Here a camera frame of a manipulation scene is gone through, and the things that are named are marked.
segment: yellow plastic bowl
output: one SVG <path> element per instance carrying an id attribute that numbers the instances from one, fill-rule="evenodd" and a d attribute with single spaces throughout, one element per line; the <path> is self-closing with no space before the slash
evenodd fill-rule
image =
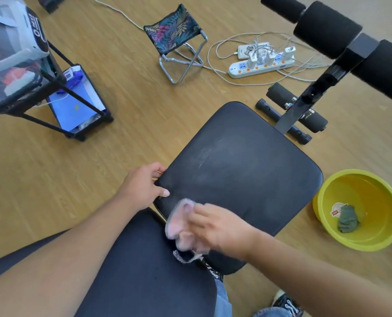
<path id="1" fill-rule="evenodd" d="M 354 232 L 337 229 L 338 209 L 354 206 L 360 225 Z M 342 170 L 330 176 L 313 200 L 316 217 L 338 242 L 361 251 L 377 251 L 392 243 L 392 188 L 364 170 Z"/>

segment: forearm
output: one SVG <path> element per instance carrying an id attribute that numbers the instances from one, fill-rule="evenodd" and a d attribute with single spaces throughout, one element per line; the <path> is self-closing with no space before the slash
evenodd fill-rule
<path id="1" fill-rule="evenodd" d="M 135 212 L 112 199 L 0 276 L 0 316 L 74 316 Z"/>
<path id="2" fill-rule="evenodd" d="M 392 316 L 392 294 L 257 231 L 247 261 L 313 316 Z"/>

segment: white power strip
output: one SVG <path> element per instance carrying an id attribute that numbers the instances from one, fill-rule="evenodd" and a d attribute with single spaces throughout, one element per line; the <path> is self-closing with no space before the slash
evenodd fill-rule
<path id="1" fill-rule="evenodd" d="M 269 42 L 258 43 L 258 46 L 269 46 Z M 237 56 L 239 57 L 239 60 L 247 60 L 249 58 L 249 55 L 246 53 L 253 51 L 254 47 L 254 44 L 245 44 L 243 46 L 238 46 Z"/>
<path id="2" fill-rule="evenodd" d="M 279 69 L 285 69 L 294 65 L 294 56 L 286 59 L 281 54 L 277 54 L 272 64 L 256 64 L 253 68 L 249 67 L 246 61 L 236 62 L 230 65 L 228 75 L 233 79 L 243 78 L 246 76 L 253 76 L 255 74 L 263 74 L 265 72 L 275 71 Z"/>

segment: floor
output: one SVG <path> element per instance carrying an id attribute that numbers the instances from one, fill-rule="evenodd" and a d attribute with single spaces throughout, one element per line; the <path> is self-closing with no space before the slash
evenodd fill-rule
<path id="1" fill-rule="evenodd" d="M 242 101 L 253 108 L 265 97 L 265 86 L 231 86 L 208 70 L 192 69 L 181 85 L 172 86 L 159 68 L 147 36 L 120 14 L 92 0 L 66 0 L 52 15 L 37 0 L 25 1 L 40 16 L 51 42 L 85 67 L 112 109 L 115 122 L 80 143 L 0 115 L 0 257 L 80 222 L 113 195 L 130 167 L 155 160 L 169 165 L 224 103 Z M 291 24 L 259 0 L 104 1 L 124 10 L 140 25 L 158 21 L 183 2 L 208 35 L 209 44 L 243 32 L 292 31 Z M 300 1 L 310 4 L 314 0 Z M 376 38 L 392 41 L 392 0 L 321 1 L 363 24 Z M 235 49 L 236 44 L 225 45 L 220 53 Z M 223 70 L 236 60 L 211 58 Z M 176 76 L 182 71 L 182 67 L 169 68 Z M 311 71 L 303 77 L 319 74 Z M 270 73 L 237 82 L 265 83 L 279 77 Z M 282 84 L 295 94 L 307 85 L 294 80 Z M 315 109 L 329 125 L 300 149 L 321 167 L 324 176 L 359 168 L 376 173 L 392 186 L 392 101 L 348 76 Z M 53 121 L 48 107 L 33 109 L 30 114 Z M 311 206 L 277 238 L 392 288 L 392 247 L 375 253 L 345 248 L 325 232 Z M 236 317 L 250 316 L 267 306 L 277 290 L 250 266 L 226 277 L 225 283 Z"/>

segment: black rack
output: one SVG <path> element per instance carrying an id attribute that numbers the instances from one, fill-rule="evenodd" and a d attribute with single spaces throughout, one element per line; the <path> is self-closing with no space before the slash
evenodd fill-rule
<path id="1" fill-rule="evenodd" d="M 59 65 L 57 64 L 52 53 L 50 53 L 49 56 L 47 58 L 45 58 L 45 60 L 48 61 L 49 66 L 51 68 L 51 71 L 54 73 L 55 76 L 50 75 L 49 73 L 47 73 L 43 69 L 38 69 L 38 71 L 36 71 L 37 73 L 35 74 L 36 77 L 34 78 L 34 80 L 32 80 L 28 85 L 23 87 L 21 90 L 10 95 L 9 97 L 4 99 L 3 101 L 0 101 L 0 114 L 8 114 L 10 116 L 20 117 L 20 118 L 32 121 L 34 123 L 37 123 L 37 124 L 42 125 L 44 127 L 47 127 L 49 129 L 63 133 L 65 135 L 65 137 L 67 137 L 67 138 L 77 139 L 77 140 L 83 142 L 86 139 L 85 134 L 88 131 L 90 131 L 91 129 L 97 127 L 98 125 L 100 125 L 104 122 L 109 122 L 109 123 L 113 122 L 114 118 L 112 117 L 111 112 L 109 111 L 105 102 L 102 100 L 101 96 L 97 92 L 95 86 L 91 82 L 90 78 L 88 77 L 88 75 L 86 74 L 86 72 L 84 71 L 82 66 L 80 64 L 72 63 L 71 60 L 69 60 L 61 51 L 59 51 L 53 44 L 51 44 L 51 42 L 48 42 L 48 43 L 49 43 L 49 47 L 57 55 L 59 55 L 66 63 L 68 63 L 70 67 L 73 67 L 73 66 L 80 66 L 81 67 L 83 74 L 89 80 L 90 84 L 93 86 L 93 89 L 95 90 L 96 94 L 99 96 L 99 99 L 101 100 L 105 109 L 102 111 L 99 110 L 98 108 L 93 106 L 93 104 L 91 104 L 90 102 L 85 100 L 83 97 L 77 95 L 74 91 L 70 90 L 69 88 L 67 88 L 65 86 L 66 77 L 63 74 L 63 71 L 61 70 Z M 48 83 L 46 83 L 45 85 L 42 85 L 43 79 L 46 79 L 48 81 Z M 93 121 L 91 124 L 89 124 L 84 129 L 82 129 L 78 132 L 70 132 L 70 131 L 66 131 L 66 130 L 62 129 L 59 126 L 53 125 L 53 124 L 48 123 L 46 121 L 32 117 L 28 114 L 25 114 L 25 112 L 27 110 L 38 105 L 41 101 L 46 100 L 49 102 L 50 101 L 49 96 L 59 90 L 64 90 L 67 94 L 71 95 L 72 97 L 74 97 L 75 99 L 77 99 L 78 101 L 80 101 L 81 103 L 83 103 L 84 105 L 86 105 L 87 107 L 89 107 L 90 109 L 95 111 L 96 113 L 98 113 L 100 115 L 100 117 L 97 120 Z M 25 95 L 27 95 L 28 93 L 30 93 L 32 91 L 34 91 L 34 93 L 30 94 L 29 96 L 27 96 L 24 99 L 21 99 Z M 49 104 L 49 106 L 56 117 L 56 114 L 52 108 L 52 105 Z"/>

